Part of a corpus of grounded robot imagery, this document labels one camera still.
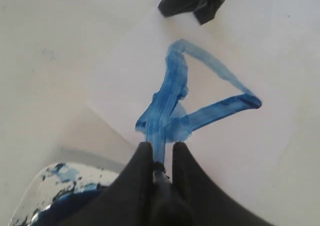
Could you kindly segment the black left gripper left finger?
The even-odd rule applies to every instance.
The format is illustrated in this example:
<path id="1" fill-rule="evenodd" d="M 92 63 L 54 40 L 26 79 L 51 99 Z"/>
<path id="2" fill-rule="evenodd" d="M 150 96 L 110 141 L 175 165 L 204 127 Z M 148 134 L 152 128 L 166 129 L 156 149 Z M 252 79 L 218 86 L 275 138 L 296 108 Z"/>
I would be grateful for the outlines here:
<path id="1" fill-rule="evenodd" d="M 60 226 L 147 226 L 153 187 L 153 148 L 141 142 L 116 180 Z"/>

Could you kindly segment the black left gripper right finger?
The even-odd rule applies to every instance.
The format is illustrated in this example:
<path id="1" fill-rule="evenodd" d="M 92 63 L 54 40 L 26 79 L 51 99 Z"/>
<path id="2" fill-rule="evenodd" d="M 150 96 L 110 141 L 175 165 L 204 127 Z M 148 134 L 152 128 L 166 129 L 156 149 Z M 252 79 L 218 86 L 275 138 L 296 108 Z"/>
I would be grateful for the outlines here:
<path id="1" fill-rule="evenodd" d="M 183 142 L 173 145 L 172 182 L 190 207 L 195 226 L 268 224 L 220 189 L 200 167 Z"/>

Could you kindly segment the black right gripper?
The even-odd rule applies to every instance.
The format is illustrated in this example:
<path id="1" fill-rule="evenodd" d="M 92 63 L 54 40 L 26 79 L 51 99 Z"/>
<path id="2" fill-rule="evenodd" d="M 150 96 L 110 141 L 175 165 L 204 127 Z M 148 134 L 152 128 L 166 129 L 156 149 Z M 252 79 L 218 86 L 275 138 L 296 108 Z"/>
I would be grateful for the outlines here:
<path id="1" fill-rule="evenodd" d="M 165 17 L 193 12 L 200 25 L 213 20 L 225 0 L 161 0 L 158 9 Z"/>

